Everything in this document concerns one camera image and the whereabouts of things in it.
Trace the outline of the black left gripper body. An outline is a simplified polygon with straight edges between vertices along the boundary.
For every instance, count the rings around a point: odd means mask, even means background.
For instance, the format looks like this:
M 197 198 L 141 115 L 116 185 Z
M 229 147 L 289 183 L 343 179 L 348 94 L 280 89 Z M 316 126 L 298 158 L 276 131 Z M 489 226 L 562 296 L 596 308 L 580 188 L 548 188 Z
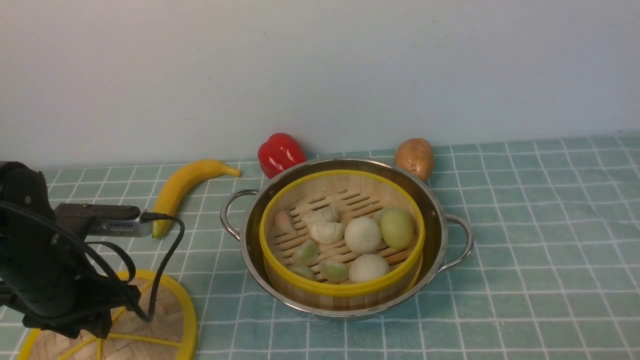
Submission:
M 1 163 L 1 305 L 23 315 L 26 328 L 77 338 L 82 331 L 106 338 L 111 312 L 131 311 L 141 298 L 136 269 L 120 255 L 128 278 L 101 275 L 90 264 L 89 243 L 57 225 L 45 175 L 22 162 Z

